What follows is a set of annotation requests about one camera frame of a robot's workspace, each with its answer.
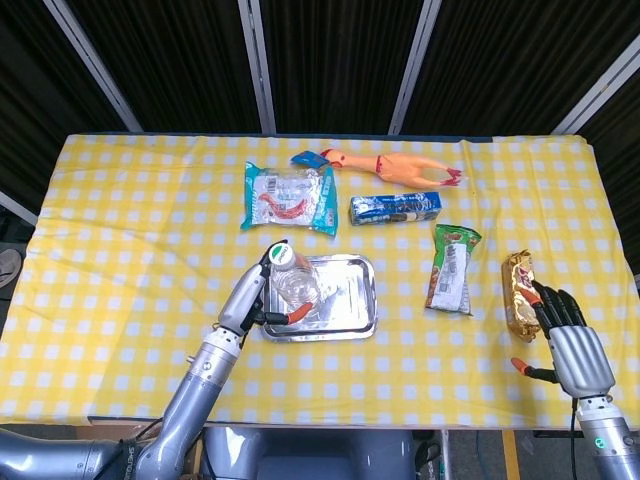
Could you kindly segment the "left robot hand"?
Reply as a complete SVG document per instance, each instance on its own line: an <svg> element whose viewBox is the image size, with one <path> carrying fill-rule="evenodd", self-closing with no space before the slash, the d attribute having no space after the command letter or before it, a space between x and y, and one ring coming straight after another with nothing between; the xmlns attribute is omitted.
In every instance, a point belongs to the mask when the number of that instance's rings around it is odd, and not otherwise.
<svg viewBox="0 0 640 480"><path fill-rule="evenodd" d="M257 264L250 267L235 284L218 316L221 328L239 337L246 336L255 325L286 326L300 322L318 301L304 302L292 312L266 312L262 293L270 284L273 269L290 270L299 264L297 254L287 239L272 244Z"/></svg>

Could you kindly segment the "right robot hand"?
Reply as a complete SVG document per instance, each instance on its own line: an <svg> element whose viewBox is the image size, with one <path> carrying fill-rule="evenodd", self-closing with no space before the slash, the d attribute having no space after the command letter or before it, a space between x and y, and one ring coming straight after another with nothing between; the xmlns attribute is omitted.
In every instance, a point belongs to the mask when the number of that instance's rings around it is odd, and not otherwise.
<svg viewBox="0 0 640 480"><path fill-rule="evenodd" d="M574 399L605 397L615 378L602 342L575 298L538 281L534 292L522 295L533 309L552 356L553 367L533 367L513 357L511 364L523 376L561 386Z"/></svg>

